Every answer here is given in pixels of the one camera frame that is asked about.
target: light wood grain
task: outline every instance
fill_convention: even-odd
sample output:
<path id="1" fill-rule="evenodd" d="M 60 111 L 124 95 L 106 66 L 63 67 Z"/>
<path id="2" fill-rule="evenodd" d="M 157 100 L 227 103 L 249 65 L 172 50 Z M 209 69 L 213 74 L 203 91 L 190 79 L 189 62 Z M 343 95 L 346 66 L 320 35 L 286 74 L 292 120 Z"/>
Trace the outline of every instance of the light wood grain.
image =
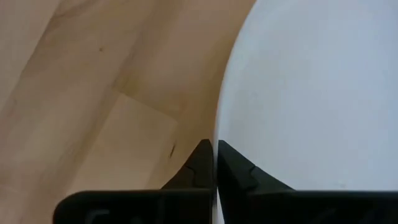
<path id="1" fill-rule="evenodd" d="M 178 121 L 149 188 L 165 184 L 201 139 L 213 139 L 229 53 L 253 0 L 162 1 L 121 70 L 119 89 Z"/>
<path id="2" fill-rule="evenodd" d="M 0 1 L 0 111 L 58 3 L 59 0 Z"/>
<path id="3" fill-rule="evenodd" d="M 122 71 L 121 91 L 178 119 L 215 75 L 209 65 L 228 58 L 253 2 L 159 1 Z"/>
<path id="4" fill-rule="evenodd" d="M 253 2 L 63 0 L 0 112 L 0 222 L 50 223 L 79 190 L 163 186 L 213 137 Z"/>
<path id="5" fill-rule="evenodd" d="M 69 193 L 146 189 L 176 125 L 172 118 L 119 94 Z"/>
<path id="6" fill-rule="evenodd" d="M 1 223 L 49 223 L 151 7 L 100 0 L 52 18 L 0 114 Z"/>

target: curved white edge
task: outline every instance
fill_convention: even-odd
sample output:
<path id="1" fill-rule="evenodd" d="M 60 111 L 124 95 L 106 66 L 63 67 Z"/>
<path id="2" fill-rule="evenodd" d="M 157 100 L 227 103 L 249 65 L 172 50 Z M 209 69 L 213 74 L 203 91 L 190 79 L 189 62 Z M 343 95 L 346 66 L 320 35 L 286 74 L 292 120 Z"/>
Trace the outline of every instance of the curved white edge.
<path id="1" fill-rule="evenodd" d="M 228 61 L 214 142 L 227 140 L 295 189 L 397 190 L 397 24 L 393 0 L 256 2 Z M 274 77 L 261 86 L 264 74 Z M 253 108 L 270 91 L 281 110 Z"/>

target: black plastic jaw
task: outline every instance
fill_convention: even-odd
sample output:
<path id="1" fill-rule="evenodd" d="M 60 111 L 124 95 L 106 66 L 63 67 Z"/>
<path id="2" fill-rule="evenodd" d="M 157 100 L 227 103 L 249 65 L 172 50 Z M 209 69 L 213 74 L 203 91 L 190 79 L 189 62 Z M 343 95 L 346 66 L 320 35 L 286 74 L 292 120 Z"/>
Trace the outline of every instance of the black plastic jaw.
<path id="1" fill-rule="evenodd" d="M 62 200 L 54 224 L 211 223 L 213 148 L 202 140 L 160 190 L 87 191 Z"/>
<path id="2" fill-rule="evenodd" d="M 296 191 L 224 141 L 217 176 L 226 224 L 398 223 L 397 192 Z"/>

